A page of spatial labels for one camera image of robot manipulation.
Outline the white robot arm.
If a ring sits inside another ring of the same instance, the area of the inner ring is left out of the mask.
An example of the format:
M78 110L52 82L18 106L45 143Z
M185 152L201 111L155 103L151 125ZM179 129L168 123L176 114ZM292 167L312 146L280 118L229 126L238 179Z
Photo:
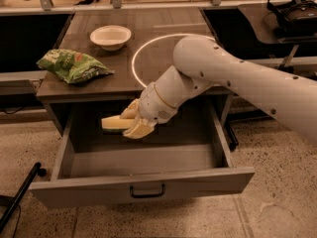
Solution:
M190 98L214 85L238 94L287 128L317 142L317 82L305 77L235 58L201 36L181 39L173 51L173 65L147 86L122 113L133 118L123 132L143 138L155 125L167 122Z

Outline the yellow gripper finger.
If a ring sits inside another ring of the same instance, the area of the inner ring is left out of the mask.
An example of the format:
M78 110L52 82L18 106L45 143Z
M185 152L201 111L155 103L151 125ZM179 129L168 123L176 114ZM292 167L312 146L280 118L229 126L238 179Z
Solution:
M156 124L156 121L150 121L146 118L138 118L133 122L131 128L123 132L123 135L130 139L141 139L151 134L151 132L155 129Z
M121 113L121 119L134 119L139 113L139 99L134 99L128 107Z

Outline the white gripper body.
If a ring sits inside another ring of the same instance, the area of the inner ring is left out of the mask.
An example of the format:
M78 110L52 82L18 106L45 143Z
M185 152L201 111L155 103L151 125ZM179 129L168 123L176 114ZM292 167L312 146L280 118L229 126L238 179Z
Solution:
M177 110L168 106L159 97L156 86L151 83L141 94L139 99L139 114L151 122L158 124L167 123Z

